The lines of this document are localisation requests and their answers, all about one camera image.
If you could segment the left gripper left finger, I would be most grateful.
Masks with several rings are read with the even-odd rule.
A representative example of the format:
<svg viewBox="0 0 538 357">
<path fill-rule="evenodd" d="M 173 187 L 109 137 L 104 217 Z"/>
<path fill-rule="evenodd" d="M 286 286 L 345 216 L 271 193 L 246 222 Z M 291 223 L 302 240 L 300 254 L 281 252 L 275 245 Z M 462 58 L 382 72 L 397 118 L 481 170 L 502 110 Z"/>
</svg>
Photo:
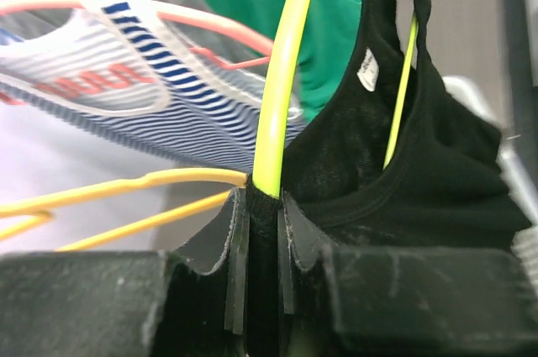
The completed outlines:
<svg viewBox="0 0 538 357">
<path fill-rule="evenodd" d="M 1 259 L 4 356 L 221 356 L 242 320 L 245 193 L 173 251 Z"/>
</svg>

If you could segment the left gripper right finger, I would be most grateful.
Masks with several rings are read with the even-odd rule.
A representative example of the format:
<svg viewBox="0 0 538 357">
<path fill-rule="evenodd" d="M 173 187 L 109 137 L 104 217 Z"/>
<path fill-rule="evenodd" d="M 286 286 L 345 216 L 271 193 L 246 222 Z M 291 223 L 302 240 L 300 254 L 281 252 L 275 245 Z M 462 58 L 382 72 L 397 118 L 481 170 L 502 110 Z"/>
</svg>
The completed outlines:
<svg viewBox="0 0 538 357">
<path fill-rule="evenodd" d="M 537 297 L 512 255 L 337 244 L 282 200 L 281 312 L 309 326 L 318 354 L 536 355 Z"/>
</svg>

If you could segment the yellow plastic hanger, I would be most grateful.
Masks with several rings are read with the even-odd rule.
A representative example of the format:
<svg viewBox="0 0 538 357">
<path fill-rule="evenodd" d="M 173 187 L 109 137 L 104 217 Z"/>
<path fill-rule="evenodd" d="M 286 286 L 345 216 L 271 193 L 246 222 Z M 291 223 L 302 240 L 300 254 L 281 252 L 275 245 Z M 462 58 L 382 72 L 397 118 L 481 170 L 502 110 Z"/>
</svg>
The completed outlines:
<svg viewBox="0 0 538 357">
<path fill-rule="evenodd" d="M 15 251 L 73 251 L 94 249 L 103 244 L 174 223 L 184 218 L 207 212 L 224 204 L 229 191 L 194 199 L 178 207 L 157 212 L 145 199 L 155 195 L 161 186 L 178 185 L 191 189 L 195 183 L 219 183 L 243 187 L 247 175 L 242 172 L 215 168 L 180 168 L 155 171 L 139 178 L 119 179 L 62 192 L 33 197 L 1 206 L 1 218 L 18 221 L 1 229 L 1 241 L 11 241 L 38 229 L 33 244 L 20 249 L 1 247 L 1 252 Z M 76 241 L 55 245 L 52 235 L 44 230 L 53 223 L 55 211 L 60 208 L 81 210 L 68 226 L 75 230 Z"/>
</svg>

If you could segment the lime green hanger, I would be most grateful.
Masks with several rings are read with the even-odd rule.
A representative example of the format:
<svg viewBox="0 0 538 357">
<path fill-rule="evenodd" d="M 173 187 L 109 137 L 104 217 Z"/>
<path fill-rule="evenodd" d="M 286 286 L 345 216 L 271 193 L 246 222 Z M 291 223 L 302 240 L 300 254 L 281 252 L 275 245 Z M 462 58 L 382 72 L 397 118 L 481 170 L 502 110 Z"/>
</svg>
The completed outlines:
<svg viewBox="0 0 538 357">
<path fill-rule="evenodd" d="M 309 4 L 310 0 L 286 0 L 266 75 L 251 178 L 272 198 L 280 197 L 288 106 Z"/>
</svg>

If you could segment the black tank top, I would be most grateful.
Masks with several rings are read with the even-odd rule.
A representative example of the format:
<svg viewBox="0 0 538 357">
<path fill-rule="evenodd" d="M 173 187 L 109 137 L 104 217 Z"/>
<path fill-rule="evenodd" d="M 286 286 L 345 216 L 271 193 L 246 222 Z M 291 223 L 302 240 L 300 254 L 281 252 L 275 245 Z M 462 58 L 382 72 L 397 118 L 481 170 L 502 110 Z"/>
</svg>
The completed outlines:
<svg viewBox="0 0 538 357">
<path fill-rule="evenodd" d="M 493 249 L 519 260 L 514 236 L 531 223 L 497 162 L 501 133 L 446 90 L 427 49 L 430 13 L 431 0 L 362 0 L 340 85 L 283 151 L 280 197 L 249 177 L 248 355 L 334 356 L 318 354 L 309 326 L 281 312 L 284 195 L 337 244 Z"/>
</svg>

